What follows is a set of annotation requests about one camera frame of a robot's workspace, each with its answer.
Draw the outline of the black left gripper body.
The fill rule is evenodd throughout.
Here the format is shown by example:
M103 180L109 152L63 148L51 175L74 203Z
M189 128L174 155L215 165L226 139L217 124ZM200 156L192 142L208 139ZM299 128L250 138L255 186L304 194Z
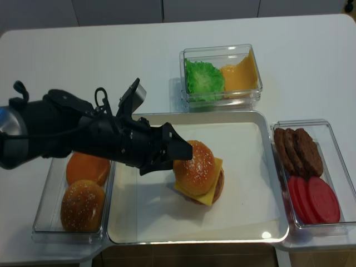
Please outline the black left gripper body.
M71 135L71 149L88 155L117 161L130 167L140 167L149 156L162 148L162 126L152 127L141 117L115 118L111 125L106 115L94 120L82 117L79 125L83 129Z

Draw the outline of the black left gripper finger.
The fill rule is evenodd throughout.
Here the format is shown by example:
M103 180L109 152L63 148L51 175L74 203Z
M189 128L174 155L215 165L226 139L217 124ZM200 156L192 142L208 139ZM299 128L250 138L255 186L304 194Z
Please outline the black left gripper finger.
M150 172L172 170L173 159L166 151L161 151L155 155L150 155L147 161L140 167L140 175Z
M162 148L168 161L192 160L192 145L185 141L170 123L162 125Z

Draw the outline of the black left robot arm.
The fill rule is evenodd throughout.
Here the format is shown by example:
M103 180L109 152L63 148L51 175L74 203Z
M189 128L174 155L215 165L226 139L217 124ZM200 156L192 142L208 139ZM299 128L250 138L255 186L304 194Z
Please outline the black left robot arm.
M191 160L192 146L170 123L153 127L132 113L146 91L133 82L113 114L104 96L90 103L59 89L30 101L21 81L18 97L1 107L1 167L14 169L38 157L65 158L72 152L97 156L138 168L141 175L170 170L175 160Z

